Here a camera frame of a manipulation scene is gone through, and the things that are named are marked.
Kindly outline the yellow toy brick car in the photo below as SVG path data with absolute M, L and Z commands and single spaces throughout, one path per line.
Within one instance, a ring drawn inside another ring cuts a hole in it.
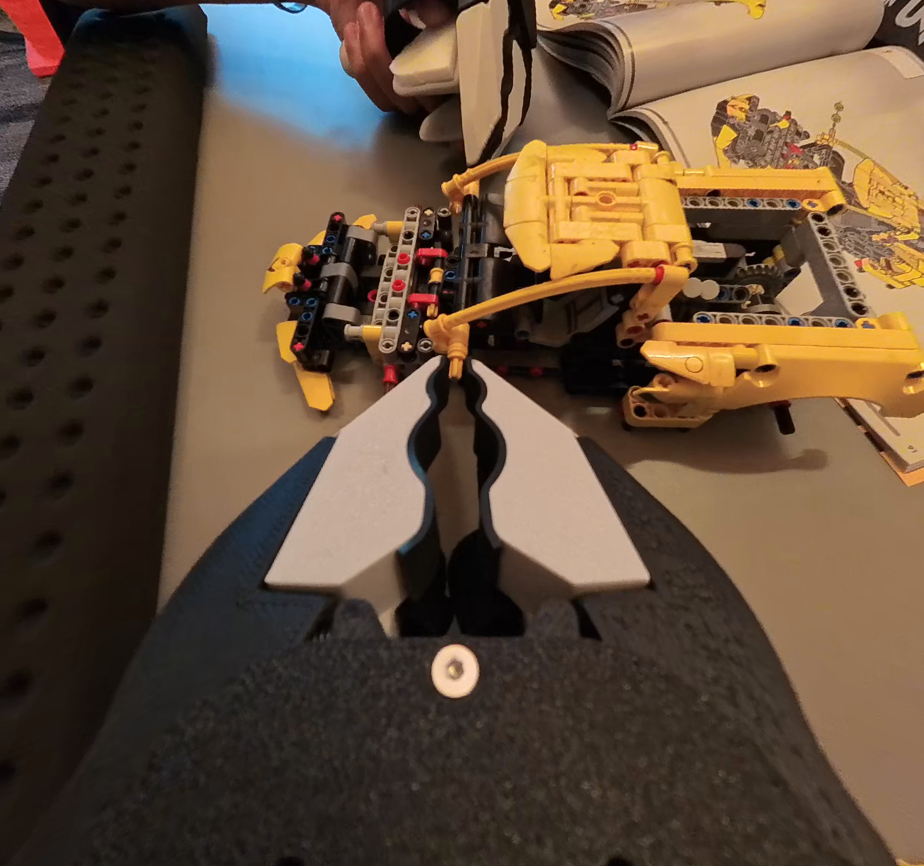
M 831 398 L 922 415 L 922 348 L 874 313 L 825 167 L 686 168 L 657 144 L 533 140 L 443 183 L 398 220 L 331 213 L 283 244 L 280 358 L 309 408 L 334 403 L 335 354 L 362 347 L 387 389 L 442 355 L 459 379 L 561 376 L 625 424 L 691 430 L 723 411 Z

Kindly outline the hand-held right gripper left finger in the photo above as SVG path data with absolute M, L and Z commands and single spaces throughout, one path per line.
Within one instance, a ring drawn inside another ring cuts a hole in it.
M 447 359 L 431 359 L 344 425 L 264 583 L 360 599 L 392 615 L 445 581 L 428 468 L 440 450 Z

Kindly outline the grey desk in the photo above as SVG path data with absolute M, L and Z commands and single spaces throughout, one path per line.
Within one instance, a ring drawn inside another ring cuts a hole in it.
M 227 525 L 322 437 L 374 403 L 380 372 L 338 357 L 327 415 L 279 358 L 277 247 L 333 211 L 435 203 L 459 167 L 344 75 L 316 10 L 206 6 L 203 110 L 159 606 Z M 755 611 L 842 780 L 895 854 L 922 861 L 922 485 L 907 487 L 834 402 L 726 412 L 688 433 L 626 431 L 557 381 L 516 386 L 676 515 Z

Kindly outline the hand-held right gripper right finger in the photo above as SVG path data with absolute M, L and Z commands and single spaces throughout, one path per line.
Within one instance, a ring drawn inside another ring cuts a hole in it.
M 547 603 L 649 585 L 575 432 L 478 361 L 461 384 L 475 421 L 479 525 L 449 560 L 458 629 L 516 636 Z

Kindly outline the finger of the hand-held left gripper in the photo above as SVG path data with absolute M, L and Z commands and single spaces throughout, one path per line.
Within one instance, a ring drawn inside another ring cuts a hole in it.
M 536 0 L 506 0 L 505 143 L 522 125 L 532 93 L 533 52 L 537 45 Z
M 506 0 L 459 0 L 457 67 L 466 160 L 478 166 L 505 143 Z

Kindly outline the red chair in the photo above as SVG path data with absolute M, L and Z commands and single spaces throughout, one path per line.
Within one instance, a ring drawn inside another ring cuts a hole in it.
M 64 44 L 40 0 L 1 0 L 1 7 L 24 38 L 33 75 L 55 75 L 64 58 Z

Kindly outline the dark perforated panel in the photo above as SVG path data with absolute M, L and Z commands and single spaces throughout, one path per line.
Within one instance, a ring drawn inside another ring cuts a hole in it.
M 2 203 L 2 862 L 154 617 L 208 74 L 201 7 L 87 13 Z

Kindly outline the instruction booklet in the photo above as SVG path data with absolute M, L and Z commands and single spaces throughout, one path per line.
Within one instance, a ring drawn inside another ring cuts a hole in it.
M 922 59 L 872 48 L 884 0 L 536 0 L 539 43 L 610 95 L 609 118 L 686 168 L 825 167 L 874 313 L 922 348 Z M 897 472 L 922 415 L 839 401 Z

